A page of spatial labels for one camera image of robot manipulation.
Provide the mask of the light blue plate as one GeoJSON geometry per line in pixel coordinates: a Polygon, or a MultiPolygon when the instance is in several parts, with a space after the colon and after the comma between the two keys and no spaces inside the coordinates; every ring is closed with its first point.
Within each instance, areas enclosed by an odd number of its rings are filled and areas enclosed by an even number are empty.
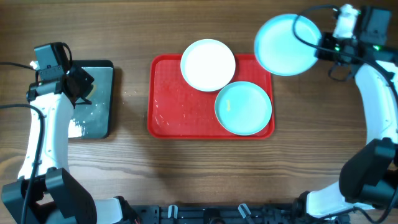
{"type": "Polygon", "coordinates": [[[215,116],[228,132],[250,136],[262,131],[270,123],[271,98],[254,83],[233,82],[218,93],[215,116]]]}
{"type": "Polygon", "coordinates": [[[318,44],[321,33],[306,17],[282,14],[268,20],[256,34],[254,55],[267,71],[279,76],[294,76],[306,72],[318,61],[316,49],[303,44],[298,36],[313,45],[318,44]]]}

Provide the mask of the white round plate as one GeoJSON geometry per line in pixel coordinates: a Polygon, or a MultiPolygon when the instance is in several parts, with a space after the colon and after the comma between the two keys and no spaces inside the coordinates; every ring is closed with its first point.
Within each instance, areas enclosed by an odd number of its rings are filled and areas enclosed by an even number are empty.
{"type": "Polygon", "coordinates": [[[186,48],[180,61],[180,71],[184,80],[194,89],[217,91],[233,79],[236,61],[224,43],[202,39],[186,48]]]}

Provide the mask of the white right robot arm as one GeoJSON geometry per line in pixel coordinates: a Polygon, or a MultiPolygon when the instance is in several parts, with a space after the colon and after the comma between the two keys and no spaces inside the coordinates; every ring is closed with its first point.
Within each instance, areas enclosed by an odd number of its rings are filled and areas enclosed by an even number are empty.
{"type": "Polygon", "coordinates": [[[397,208],[397,50],[379,43],[337,39],[322,34],[315,56],[348,65],[362,97],[366,145],[342,168],[338,182],[304,192],[292,206],[292,216],[325,222],[340,215],[382,209],[383,222],[397,208]]]}

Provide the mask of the green and yellow sponge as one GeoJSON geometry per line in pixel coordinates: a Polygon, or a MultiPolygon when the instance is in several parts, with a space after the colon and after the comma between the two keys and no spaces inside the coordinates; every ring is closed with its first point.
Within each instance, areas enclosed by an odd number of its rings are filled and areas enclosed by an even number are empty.
{"type": "Polygon", "coordinates": [[[91,85],[91,90],[90,90],[90,92],[88,93],[87,97],[90,98],[90,97],[93,95],[93,93],[95,92],[95,90],[96,90],[96,85],[92,84],[92,85],[91,85]]]}

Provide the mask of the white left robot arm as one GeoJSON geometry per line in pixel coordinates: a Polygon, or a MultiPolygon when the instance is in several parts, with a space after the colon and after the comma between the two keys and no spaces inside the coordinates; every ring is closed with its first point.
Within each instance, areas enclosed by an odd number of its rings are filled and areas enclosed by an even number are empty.
{"type": "Polygon", "coordinates": [[[2,202],[17,223],[121,223],[118,197],[93,200],[68,171],[68,130],[75,100],[95,78],[113,83],[114,68],[74,65],[36,70],[27,92],[31,126],[18,180],[2,188],[2,202]]]}

